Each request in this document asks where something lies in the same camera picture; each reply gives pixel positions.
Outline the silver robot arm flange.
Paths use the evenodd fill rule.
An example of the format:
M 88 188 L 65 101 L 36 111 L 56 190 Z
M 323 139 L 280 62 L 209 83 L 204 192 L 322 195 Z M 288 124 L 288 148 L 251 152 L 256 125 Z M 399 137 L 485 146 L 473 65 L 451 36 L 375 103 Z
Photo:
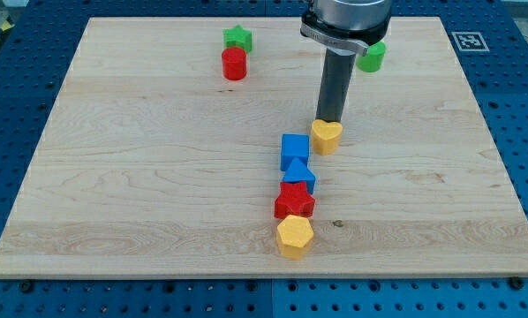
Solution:
M 364 56 L 388 30 L 391 0 L 314 0 L 300 33 L 342 56 Z

